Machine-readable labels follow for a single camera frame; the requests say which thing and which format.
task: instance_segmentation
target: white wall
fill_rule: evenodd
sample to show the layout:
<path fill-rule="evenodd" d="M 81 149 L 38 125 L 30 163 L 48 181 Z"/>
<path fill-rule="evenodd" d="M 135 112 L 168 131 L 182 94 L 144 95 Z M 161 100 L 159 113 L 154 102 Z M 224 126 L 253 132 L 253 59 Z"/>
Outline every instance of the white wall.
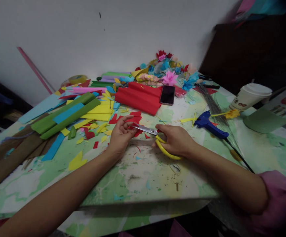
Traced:
<path fill-rule="evenodd" d="M 239 2 L 0 0 L 0 82 L 32 105 L 48 96 L 17 46 L 56 89 L 76 74 L 134 70 L 159 49 L 199 67 L 213 27 Z"/>

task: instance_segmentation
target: smartphone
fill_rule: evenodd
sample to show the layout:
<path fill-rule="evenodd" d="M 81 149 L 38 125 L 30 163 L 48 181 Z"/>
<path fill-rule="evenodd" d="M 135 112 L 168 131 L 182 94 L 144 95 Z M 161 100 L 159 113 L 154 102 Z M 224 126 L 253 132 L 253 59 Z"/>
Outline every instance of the smartphone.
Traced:
<path fill-rule="evenodd" d="M 165 105 L 173 105 L 175 97 L 175 87 L 163 86 L 159 102 Z"/>

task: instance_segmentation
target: paper cup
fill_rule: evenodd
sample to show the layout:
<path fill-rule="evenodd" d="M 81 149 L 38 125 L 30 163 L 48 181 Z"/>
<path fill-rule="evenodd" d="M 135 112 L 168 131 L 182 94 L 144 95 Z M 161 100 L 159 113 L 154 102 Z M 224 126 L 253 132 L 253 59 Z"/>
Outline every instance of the paper cup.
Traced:
<path fill-rule="evenodd" d="M 271 96 L 272 90 L 266 86 L 249 83 L 243 86 L 232 103 L 231 109 L 246 110 L 264 98 Z"/>

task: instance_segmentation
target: table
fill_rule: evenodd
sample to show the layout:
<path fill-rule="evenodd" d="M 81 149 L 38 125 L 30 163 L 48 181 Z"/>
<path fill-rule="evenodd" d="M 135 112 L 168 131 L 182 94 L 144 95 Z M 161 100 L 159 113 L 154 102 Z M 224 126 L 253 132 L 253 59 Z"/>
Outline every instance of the table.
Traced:
<path fill-rule="evenodd" d="M 192 122 L 180 123 L 179 119 L 192 118 L 195 112 L 198 116 L 207 109 L 198 92 L 191 90 L 189 94 L 186 98 L 175 98 L 173 106 L 162 105 L 157 112 L 159 118 L 167 124 L 184 127 L 196 142 L 239 164 L 221 140 L 204 129 L 192 128 Z M 213 96 L 222 108 L 234 98 L 224 88 Z M 280 128 L 269 134 L 250 130 L 242 118 L 254 111 L 250 108 L 229 122 L 245 160 L 256 173 L 278 170 L 286 176 L 286 130 Z M 140 123 L 154 127 L 160 122 L 158 118 L 142 113 Z M 0 140 L 15 134 L 22 126 L 18 122 L 13 124 L 0 134 Z M 12 216 L 47 187 L 68 175 L 69 162 L 81 150 L 83 159 L 88 161 L 103 152 L 109 138 L 101 143 L 102 136 L 104 134 L 99 134 L 89 142 L 77 145 L 76 141 L 81 137 L 78 132 L 72 140 L 65 138 L 53 160 L 42 162 L 42 157 L 37 157 L 26 170 L 22 170 L 24 164 L 20 165 L 0 184 L 0 218 Z M 95 141 L 99 141 L 97 149 L 93 149 Z M 144 134 L 132 139 L 124 158 L 98 182 L 80 210 L 59 229 L 73 236 L 106 235 L 197 211 L 210 199 L 221 196 L 204 171 L 187 159 L 168 159 L 150 147 L 153 141 L 146 139 Z"/>

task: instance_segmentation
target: yellow scissors handle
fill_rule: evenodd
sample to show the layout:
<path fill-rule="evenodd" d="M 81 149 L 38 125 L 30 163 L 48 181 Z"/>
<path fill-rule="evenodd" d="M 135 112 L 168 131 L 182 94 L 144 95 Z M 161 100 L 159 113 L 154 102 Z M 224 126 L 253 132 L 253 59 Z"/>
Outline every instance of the yellow scissors handle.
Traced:
<path fill-rule="evenodd" d="M 173 160 L 181 160 L 180 156 L 175 156 L 172 154 L 169 154 L 168 151 L 165 150 L 165 148 L 162 146 L 161 143 L 166 143 L 163 139 L 161 139 L 158 135 L 156 135 L 156 144 L 158 145 L 158 147 L 160 148 L 160 150 L 164 153 L 164 155 L 168 156 L 169 158 L 173 159 Z"/>

